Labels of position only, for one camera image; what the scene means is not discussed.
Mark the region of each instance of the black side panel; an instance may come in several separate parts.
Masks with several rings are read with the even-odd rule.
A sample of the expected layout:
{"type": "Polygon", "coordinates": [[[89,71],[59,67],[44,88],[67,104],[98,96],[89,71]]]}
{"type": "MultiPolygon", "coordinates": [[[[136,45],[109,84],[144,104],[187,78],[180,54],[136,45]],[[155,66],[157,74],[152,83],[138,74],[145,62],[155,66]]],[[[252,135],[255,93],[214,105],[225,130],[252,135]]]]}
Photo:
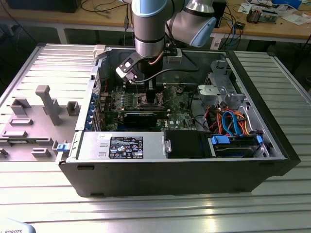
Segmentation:
{"type": "Polygon", "coordinates": [[[75,13],[81,0],[7,0],[12,9],[75,13]]]}
{"type": "Polygon", "coordinates": [[[81,197],[251,192],[286,160],[60,164],[81,197]]]}
{"type": "Polygon", "coordinates": [[[278,147],[280,148],[282,154],[290,159],[286,167],[279,171],[280,176],[284,175],[286,172],[291,170],[297,164],[300,163],[300,159],[296,154],[296,151],[291,146],[290,142],[288,141],[287,137],[285,136],[284,132],[278,125],[276,119],[273,117],[272,113],[270,112],[269,108],[267,107],[266,103],[262,99],[260,93],[256,89],[255,85],[249,78],[248,74],[246,73],[244,67],[239,62],[238,57],[233,51],[227,52],[230,61],[232,62],[235,70],[237,71],[243,85],[245,86],[248,94],[250,95],[252,101],[254,102],[257,110],[259,111],[264,123],[268,127],[272,137],[276,141],[278,147]]]}

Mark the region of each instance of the white sticker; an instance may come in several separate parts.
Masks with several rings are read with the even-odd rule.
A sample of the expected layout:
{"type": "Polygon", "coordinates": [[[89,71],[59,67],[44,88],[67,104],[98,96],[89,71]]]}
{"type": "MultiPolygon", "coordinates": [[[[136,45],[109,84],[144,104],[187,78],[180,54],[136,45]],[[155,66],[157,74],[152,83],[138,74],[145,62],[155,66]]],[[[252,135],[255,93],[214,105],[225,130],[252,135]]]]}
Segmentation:
{"type": "Polygon", "coordinates": [[[97,140],[110,140],[111,136],[111,133],[99,133],[97,140]]]}

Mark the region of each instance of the black cable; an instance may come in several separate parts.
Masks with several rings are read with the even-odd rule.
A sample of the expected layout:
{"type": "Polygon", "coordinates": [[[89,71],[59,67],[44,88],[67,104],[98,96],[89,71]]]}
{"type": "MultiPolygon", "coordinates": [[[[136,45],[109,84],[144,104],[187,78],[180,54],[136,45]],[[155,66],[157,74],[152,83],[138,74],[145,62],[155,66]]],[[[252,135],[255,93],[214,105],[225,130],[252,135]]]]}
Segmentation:
{"type": "MultiPolygon", "coordinates": [[[[228,4],[226,5],[226,8],[228,8],[229,13],[224,12],[224,14],[227,14],[227,15],[231,16],[231,19],[229,19],[227,16],[223,16],[223,18],[224,18],[224,19],[227,18],[227,19],[231,20],[232,24],[235,25],[235,24],[236,24],[236,19],[235,19],[235,17],[232,15],[231,10],[230,10],[230,8],[228,7],[228,4]]],[[[229,37],[230,37],[230,35],[231,35],[231,33],[232,33],[232,30],[233,30],[232,27],[229,26],[229,28],[231,29],[230,34],[228,35],[228,37],[227,37],[227,39],[225,40],[225,42],[220,46],[220,48],[219,48],[220,50],[222,49],[223,46],[225,46],[225,49],[226,49],[227,41],[228,41],[228,39],[229,39],[229,37]]]]}
{"type": "Polygon", "coordinates": [[[116,9],[116,8],[118,8],[118,7],[122,7],[122,6],[126,6],[126,5],[127,5],[127,4],[122,4],[122,5],[115,6],[115,7],[109,8],[109,9],[105,9],[105,10],[91,11],[91,10],[88,10],[88,9],[86,9],[86,8],[83,7],[83,4],[85,4],[87,1],[89,1],[89,0],[85,0],[84,2],[81,3],[81,9],[83,9],[83,10],[85,10],[85,11],[88,11],[88,12],[105,12],[105,11],[110,11],[110,10],[116,9]]]}
{"type": "Polygon", "coordinates": [[[7,9],[4,7],[4,5],[3,5],[3,2],[0,0],[0,2],[1,2],[1,5],[2,5],[2,7],[3,7],[3,9],[4,9],[4,11],[9,15],[9,17],[12,19],[12,20],[14,20],[15,21],[15,23],[17,23],[23,30],[24,30],[24,32],[33,40],[33,42],[35,43],[35,44],[38,44],[38,42],[24,29],[24,27],[7,11],[7,9]]]}
{"type": "Polygon", "coordinates": [[[300,66],[304,56],[308,55],[311,51],[311,46],[306,50],[306,52],[304,52],[305,47],[308,45],[309,40],[311,39],[311,34],[307,40],[307,42],[304,44],[304,46],[302,47],[302,52],[299,56],[299,58],[297,60],[295,60],[292,69],[291,69],[291,73],[294,74],[295,71],[298,69],[298,67],[300,66]]]}
{"type": "Polygon", "coordinates": [[[194,119],[194,121],[198,123],[198,125],[200,125],[203,128],[203,130],[207,130],[207,132],[211,133],[211,131],[204,124],[202,124],[200,121],[196,119],[196,117],[198,117],[199,115],[197,115],[196,117],[194,117],[193,115],[192,102],[193,102],[194,95],[195,95],[195,91],[193,92],[193,95],[191,96],[190,103],[189,103],[190,117],[194,119]]]}
{"type": "Polygon", "coordinates": [[[28,56],[31,54],[31,52],[29,52],[28,50],[24,49],[22,46],[19,46],[18,43],[17,43],[18,41],[14,44],[14,42],[12,41],[12,37],[14,37],[14,36],[8,35],[7,32],[6,32],[1,26],[0,26],[0,31],[1,31],[4,35],[6,35],[5,39],[9,39],[9,40],[10,40],[10,43],[11,43],[12,47],[16,48],[17,53],[18,53],[21,57],[28,58],[28,56]],[[27,54],[27,55],[21,54],[21,53],[18,51],[18,48],[24,50],[24,51],[27,52],[28,54],[27,54]]]}
{"type": "Polygon", "coordinates": [[[309,40],[311,39],[311,34],[309,35],[309,38],[308,38],[308,40],[307,40],[307,42],[304,44],[304,46],[302,47],[302,51],[305,49],[305,47],[307,46],[307,44],[308,44],[308,42],[309,42],[309,40]]]}
{"type": "MultiPolygon", "coordinates": [[[[223,16],[223,18],[224,18],[224,19],[227,19],[227,20],[231,20],[232,24],[235,25],[235,24],[236,24],[236,20],[235,20],[234,16],[231,14],[230,9],[229,9],[229,12],[230,12],[230,13],[227,13],[227,12],[224,12],[224,13],[227,14],[227,15],[229,15],[229,16],[231,16],[231,19],[229,19],[229,18],[228,18],[227,16],[225,16],[225,15],[223,16]]],[[[225,49],[226,49],[227,41],[228,41],[230,35],[232,34],[232,30],[233,30],[233,28],[232,28],[231,25],[229,25],[229,28],[231,29],[231,31],[230,31],[228,37],[226,38],[225,42],[222,42],[223,44],[219,47],[220,50],[223,48],[223,46],[225,46],[225,49]]]]}
{"type": "Polygon", "coordinates": [[[97,84],[98,84],[98,82],[99,82],[100,80],[107,81],[107,79],[105,79],[105,78],[99,78],[99,79],[96,81],[96,83],[94,84],[94,87],[96,87],[96,86],[97,86],[97,84]]]}
{"type": "MultiPolygon", "coordinates": [[[[178,46],[176,45],[175,39],[174,39],[174,37],[173,37],[173,34],[172,34],[171,30],[170,30],[169,25],[168,25],[167,23],[165,23],[165,25],[166,25],[166,27],[167,27],[167,30],[168,30],[169,35],[170,35],[170,37],[171,37],[171,40],[173,41],[174,45],[175,45],[176,47],[178,47],[178,46]]],[[[194,73],[194,72],[199,71],[199,67],[197,66],[197,64],[196,64],[190,57],[188,57],[188,55],[186,55],[186,54],[182,51],[182,49],[181,49],[181,53],[195,66],[195,69],[176,69],[176,68],[164,69],[164,70],[158,72],[157,74],[155,74],[155,75],[149,77],[148,79],[141,80],[141,81],[135,81],[135,83],[145,83],[145,82],[148,82],[149,80],[155,78],[156,76],[158,76],[158,75],[160,75],[160,74],[163,74],[163,73],[165,73],[165,72],[168,72],[168,71],[182,71],[182,72],[189,72],[189,73],[194,73]]]]}
{"type": "Polygon", "coordinates": [[[135,46],[135,35],[134,35],[134,22],[133,22],[133,16],[132,16],[132,5],[130,5],[130,18],[131,18],[131,25],[132,25],[132,40],[133,40],[133,46],[135,46]]]}
{"type": "Polygon", "coordinates": [[[123,26],[124,26],[123,45],[126,45],[125,44],[125,37],[126,37],[126,31],[128,29],[128,5],[129,4],[126,5],[126,15],[125,15],[124,24],[123,24],[123,26]]]}

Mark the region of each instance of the blue latch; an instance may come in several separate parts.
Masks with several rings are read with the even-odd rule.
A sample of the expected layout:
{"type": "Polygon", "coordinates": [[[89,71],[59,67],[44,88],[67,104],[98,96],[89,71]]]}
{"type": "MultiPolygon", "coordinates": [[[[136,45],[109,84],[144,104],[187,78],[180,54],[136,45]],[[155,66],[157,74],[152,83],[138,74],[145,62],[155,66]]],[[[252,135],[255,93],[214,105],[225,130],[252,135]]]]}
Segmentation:
{"type": "Polygon", "coordinates": [[[92,129],[92,125],[88,124],[88,123],[86,123],[84,127],[85,127],[86,130],[91,130],[92,129]]]}
{"type": "Polygon", "coordinates": [[[89,109],[88,112],[87,112],[87,114],[89,114],[90,116],[92,116],[92,115],[94,115],[94,112],[93,112],[91,109],[89,109]]]}
{"type": "Polygon", "coordinates": [[[70,150],[70,146],[71,143],[58,144],[56,150],[57,152],[67,152],[70,150]]]}
{"type": "Polygon", "coordinates": [[[213,136],[212,137],[212,144],[230,144],[230,139],[228,136],[221,136],[221,135],[217,135],[217,136],[213,136]]]}
{"type": "Polygon", "coordinates": [[[95,93],[92,93],[92,98],[93,98],[93,99],[97,99],[97,98],[98,98],[98,95],[96,95],[95,93]]]}
{"type": "Polygon", "coordinates": [[[258,143],[259,143],[260,145],[262,145],[262,143],[263,143],[262,137],[259,136],[259,135],[257,135],[256,138],[257,138],[258,143]]]}

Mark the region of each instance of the blue drive bracket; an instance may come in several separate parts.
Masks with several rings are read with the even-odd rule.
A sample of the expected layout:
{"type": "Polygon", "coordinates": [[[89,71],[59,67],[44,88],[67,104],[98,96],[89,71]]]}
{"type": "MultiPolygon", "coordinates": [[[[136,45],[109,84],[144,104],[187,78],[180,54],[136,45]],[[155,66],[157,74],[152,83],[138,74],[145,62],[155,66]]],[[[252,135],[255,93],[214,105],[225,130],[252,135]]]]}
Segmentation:
{"type": "Polygon", "coordinates": [[[258,141],[258,143],[259,143],[259,145],[262,145],[263,144],[263,140],[262,140],[262,137],[261,136],[259,136],[259,135],[257,135],[257,141],[258,141]]]}
{"type": "Polygon", "coordinates": [[[230,139],[228,136],[221,136],[221,135],[217,135],[217,136],[213,136],[212,137],[212,144],[216,145],[216,144],[230,144],[230,139]]]}
{"type": "Polygon", "coordinates": [[[71,143],[58,144],[56,150],[57,152],[68,152],[70,147],[71,143]]]}

